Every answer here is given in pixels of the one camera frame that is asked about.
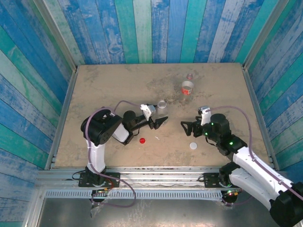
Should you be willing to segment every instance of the white bottle cap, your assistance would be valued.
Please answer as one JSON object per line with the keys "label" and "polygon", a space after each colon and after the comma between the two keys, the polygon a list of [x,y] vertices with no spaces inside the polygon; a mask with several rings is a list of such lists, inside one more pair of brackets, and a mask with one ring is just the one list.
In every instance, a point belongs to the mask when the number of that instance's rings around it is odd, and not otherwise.
{"label": "white bottle cap", "polygon": [[197,145],[196,143],[192,142],[192,143],[189,144],[189,147],[190,147],[192,150],[195,150],[195,149],[197,149],[198,145]]}

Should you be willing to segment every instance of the robotic arm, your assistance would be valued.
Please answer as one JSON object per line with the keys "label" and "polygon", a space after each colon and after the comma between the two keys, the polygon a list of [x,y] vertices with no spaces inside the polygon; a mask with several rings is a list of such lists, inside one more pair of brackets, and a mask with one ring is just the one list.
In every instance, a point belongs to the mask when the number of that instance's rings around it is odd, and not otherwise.
{"label": "robotic arm", "polygon": [[[281,227],[292,227],[303,219],[303,201],[281,184],[284,182],[299,195],[303,195],[303,183],[293,183],[270,168],[247,144],[232,134],[229,122],[223,114],[211,115],[210,108],[198,109],[195,122],[181,122],[187,136],[205,136],[206,142],[213,141],[219,152],[231,160],[220,168],[219,180],[224,187],[237,185],[260,201]],[[258,161],[266,171],[257,165]],[[280,179],[278,182],[270,174]]]}
{"label": "robotic arm", "polygon": [[[91,141],[90,159],[99,173],[105,174],[106,172],[106,164],[104,162],[105,145],[111,136],[122,144],[127,145],[134,137],[133,131],[139,130],[145,125],[149,125],[150,129],[158,129],[168,119],[168,117],[163,117],[156,119],[154,122],[152,116],[156,113],[156,109],[153,105],[141,105],[140,109],[143,112],[142,115],[136,116],[134,111],[126,111],[123,118],[111,113],[108,109],[97,112],[89,122],[89,138],[85,136],[88,118],[83,121],[81,131],[87,145],[89,145],[88,140]],[[85,167],[85,174],[88,183],[93,185],[101,185],[105,180],[104,177],[96,174],[91,169],[90,163]]]}

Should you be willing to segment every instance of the tan table surface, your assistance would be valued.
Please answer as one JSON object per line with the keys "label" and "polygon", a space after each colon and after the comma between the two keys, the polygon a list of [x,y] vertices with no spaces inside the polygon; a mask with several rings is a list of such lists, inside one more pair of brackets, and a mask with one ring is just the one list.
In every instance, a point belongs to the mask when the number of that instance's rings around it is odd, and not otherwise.
{"label": "tan table surface", "polygon": [[[187,73],[194,74],[192,101],[182,106],[178,102],[180,87]],[[114,107],[120,100],[137,104],[157,104],[165,99],[169,104],[169,120],[158,130],[148,126],[127,146],[114,138],[106,143],[107,166],[221,166],[229,162],[203,136],[187,137],[180,121],[195,121],[200,106],[234,105],[249,116],[253,132],[253,150],[268,162],[267,152],[258,127],[241,66],[237,63],[216,64],[133,64],[83,65],[71,99],[55,166],[80,167],[87,164],[87,146],[80,125],[93,111],[102,106]],[[121,104],[117,114],[140,110]],[[232,133],[248,143],[248,126],[244,116],[233,109],[222,109],[230,121]],[[146,143],[140,144],[144,137]],[[197,143],[196,150],[189,144]]]}

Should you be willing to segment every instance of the metal edge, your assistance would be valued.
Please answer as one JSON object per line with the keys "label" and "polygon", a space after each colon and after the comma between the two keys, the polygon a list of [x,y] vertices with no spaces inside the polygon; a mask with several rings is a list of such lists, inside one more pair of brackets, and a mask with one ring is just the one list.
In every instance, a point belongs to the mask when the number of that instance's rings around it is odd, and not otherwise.
{"label": "metal edge", "polygon": [[46,170],[50,169],[51,164],[52,164],[52,160],[53,160],[53,156],[57,153],[59,145],[60,145],[60,140],[61,140],[61,136],[62,136],[62,133],[63,133],[63,128],[64,128],[66,116],[67,116],[67,113],[68,113],[68,109],[69,109],[69,106],[70,106],[70,103],[71,103],[71,97],[72,97],[72,93],[74,91],[74,87],[75,87],[75,84],[76,84],[77,76],[78,76],[78,71],[76,69],[76,71],[73,71],[73,73],[71,75],[70,84],[67,88],[65,101],[64,101],[64,104],[63,104],[63,107],[62,107],[62,110],[61,110],[61,115],[60,115],[59,122],[58,122],[58,125],[57,125],[55,137],[53,139],[53,144],[52,144],[51,150],[49,152],[47,162],[45,164],[45,169]]}
{"label": "metal edge", "polygon": [[51,30],[56,42],[58,43],[63,55],[65,56],[69,66],[72,70],[76,70],[76,64],[73,60],[70,50],[68,49],[65,40],[58,28],[55,20],[53,19],[52,15],[50,14],[50,10],[47,8],[44,0],[33,0],[35,5],[37,6],[38,10],[40,11],[46,25]]}
{"label": "metal edge", "polygon": [[261,46],[263,45],[265,39],[267,38],[267,36],[269,34],[269,32],[275,25],[276,21],[278,20],[279,16],[281,15],[282,11],[284,10],[284,8],[288,2],[289,2],[289,0],[280,0],[274,7],[267,22],[263,26],[259,36],[257,37],[250,52],[248,53],[246,59],[244,60],[244,64],[243,64],[244,69],[248,69],[251,66],[254,58],[256,57],[257,53],[259,52]]}
{"label": "metal edge", "polygon": [[39,221],[40,213],[43,208],[43,202],[46,190],[43,188],[35,189],[32,200],[27,208],[27,212],[22,227],[36,227]]}
{"label": "metal edge", "polygon": [[275,156],[273,147],[272,147],[271,142],[270,142],[270,138],[269,138],[264,120],[263,120],[262,112],[261,112],[256,94],[255,94],[254,88],[253,88],[251,80],[250,80],[250,75],[249,75],[247,69],[243,68],[242,72],[243,72],[243,75],[244,75],[244,79],[245,79],[245,82],[246,82],[248,92],[250,94],[250,99],[251,99],[251,102],[252,102],[252,106],[254,107],[254,110],[255,110],[255,114],[256,114],[257,121],[258,121],[258,124],[259,124],[259,127],[260,127],[260,131],[261,131],[261,135],[262,135],[262,138],[263,138],[263,141],[264,141],[264,144],[265,144],[266,151],[267,151],[268,155],[272,158],[274,168],[276,170],[280,170],[278,162],[276,160],[276,156]]}

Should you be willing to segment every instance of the wooden plank wall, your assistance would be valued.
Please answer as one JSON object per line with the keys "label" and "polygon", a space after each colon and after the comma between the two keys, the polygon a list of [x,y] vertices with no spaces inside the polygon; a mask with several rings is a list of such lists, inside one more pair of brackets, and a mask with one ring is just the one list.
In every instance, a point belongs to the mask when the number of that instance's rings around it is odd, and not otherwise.
{"label": "wooden plank wall", "polygon": [[277,0],[44,1],[77,65],[243,63],[277,3]]}
{"label": "wooden plank wall", "polygon": [[303,1],[290,0],[249,68],[280,169],[303,181]]}
{"label": "wooden plank wall", "polygon": [[0,40],[0,226],[20,227],[72,70],[33,0],[0,0]]}

